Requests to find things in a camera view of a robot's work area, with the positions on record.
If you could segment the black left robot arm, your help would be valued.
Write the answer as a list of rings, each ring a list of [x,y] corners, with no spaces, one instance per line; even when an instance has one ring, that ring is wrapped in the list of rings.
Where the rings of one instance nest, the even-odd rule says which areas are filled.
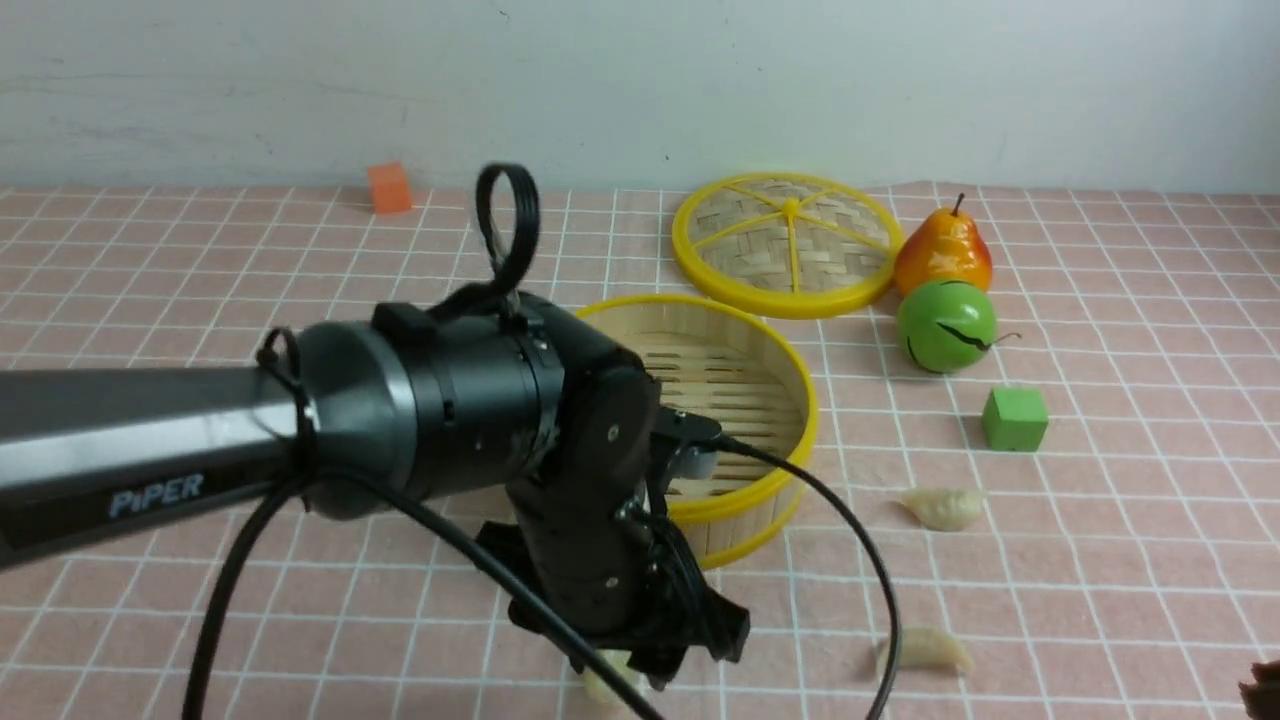
[[[658,495],[717,427],[660,402],[630,348],[524,293],[515,311],[270,331],[252,366],[3,373],[3,566],[251,498],[334,521],[500,487],[512,525],[428,525],[582,669],[657,685],[690,648],[737,662],[746,609],[707,587]]]

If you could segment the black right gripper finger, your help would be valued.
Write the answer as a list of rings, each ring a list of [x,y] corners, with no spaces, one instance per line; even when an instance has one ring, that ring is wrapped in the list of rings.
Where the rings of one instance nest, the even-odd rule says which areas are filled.
[[[1279,660],[1251,665],[1251,682],[1238,684],[1248,719],[1279,720]]]

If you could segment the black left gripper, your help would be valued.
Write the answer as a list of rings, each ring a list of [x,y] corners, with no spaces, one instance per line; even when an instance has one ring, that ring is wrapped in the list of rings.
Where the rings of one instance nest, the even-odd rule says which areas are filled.
[[[541,487],[507,493],[515,523],[489,521],[477,543],[529,591],[507,609],[517,628],[553,637],[544,603],[594,650],[614,652],[653,685],[671,683],[687,653],[737,664],[749,611],[713,591],[678,528],[643,506],[643,487]]]

